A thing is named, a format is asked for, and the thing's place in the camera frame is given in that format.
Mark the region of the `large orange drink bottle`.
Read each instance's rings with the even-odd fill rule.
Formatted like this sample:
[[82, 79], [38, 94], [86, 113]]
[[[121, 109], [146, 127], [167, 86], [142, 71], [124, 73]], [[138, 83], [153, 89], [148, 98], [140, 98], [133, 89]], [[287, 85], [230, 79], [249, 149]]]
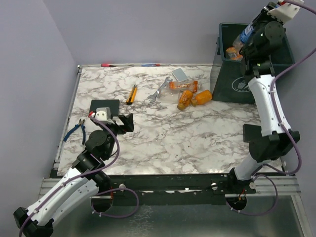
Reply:
[[226, 59], [233, 61], [241, 61], [243, 56], [239, 54], [238, 50], [235, 47], [229, 47], [225, 51]]

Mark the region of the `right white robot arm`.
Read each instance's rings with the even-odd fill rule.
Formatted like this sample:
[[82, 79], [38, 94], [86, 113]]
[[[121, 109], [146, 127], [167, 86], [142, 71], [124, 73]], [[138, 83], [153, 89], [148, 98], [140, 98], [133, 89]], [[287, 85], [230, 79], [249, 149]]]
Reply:
[[249, 156], [228, 175], [227, 188], [232, 193], [240, 192], [256, 171], [287, 154], [300, 140], [299, 132], [292, 130], [282, 111], [276, 89], [277, 75], [271, 60], [271, 54], [282, 47], [284, 23], [298, 10], [289, 11], [270, 2], [240, 34], [241, 73], [255, 99], [261, 135], [253, 134], [257, 126], [243, 126], [244, 131], [250, 132], [244, 137], [249, 144]]

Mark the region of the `Pepsi bottle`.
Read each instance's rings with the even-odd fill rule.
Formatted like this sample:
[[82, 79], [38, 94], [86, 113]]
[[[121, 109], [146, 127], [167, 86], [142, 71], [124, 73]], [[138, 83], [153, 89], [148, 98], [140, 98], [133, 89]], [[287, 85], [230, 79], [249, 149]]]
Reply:
[[252, 32], [253, 32], [252, 25], [251, 24], [247, 25], [247, 27], [234, 40], [233, 47], [237, 50], [240, 50], [248, 41]]

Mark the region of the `plain orange juice bottle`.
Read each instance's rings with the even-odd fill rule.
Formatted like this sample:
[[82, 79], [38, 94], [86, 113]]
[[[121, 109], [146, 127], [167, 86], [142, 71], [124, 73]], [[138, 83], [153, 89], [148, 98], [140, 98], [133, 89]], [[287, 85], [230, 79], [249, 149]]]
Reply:
[[191, 104], [193, 106], [197, 106], [197, 105], [203, 105], [209, 101], [211, 101], [213, 98], [212, 93], [210, 92], [210, 90], [205, 90], [201, 93], [198, 93], [192, 100], [191, 100]]

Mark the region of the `orange juice bottle patterned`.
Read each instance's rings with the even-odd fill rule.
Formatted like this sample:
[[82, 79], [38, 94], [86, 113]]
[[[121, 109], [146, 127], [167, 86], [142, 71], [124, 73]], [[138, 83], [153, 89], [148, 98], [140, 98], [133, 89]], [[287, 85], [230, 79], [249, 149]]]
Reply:
[[192, 97], [193, 93], [190, 90], [184, 90], [178, 100], [177, 108], [181, 111], [187, 108], [191, 102]]

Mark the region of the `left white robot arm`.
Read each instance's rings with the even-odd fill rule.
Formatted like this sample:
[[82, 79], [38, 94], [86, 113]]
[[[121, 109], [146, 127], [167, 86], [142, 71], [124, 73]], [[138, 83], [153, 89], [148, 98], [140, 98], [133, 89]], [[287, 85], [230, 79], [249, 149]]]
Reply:
[[104, 162], [111, 158], [113, 148], [120, 151], [117, 136], [133, 132], [133, 114], [119, 115], [122, 124], [101, 120], [96, 113], [90, 113], [89, 118], [100, 129], [89, 135], [71, 168], [41, 199], [14, 211], [19, 236], [49, 237], [54, 226], [84, 200], [117, 191], [103, 171], [109, 167]]

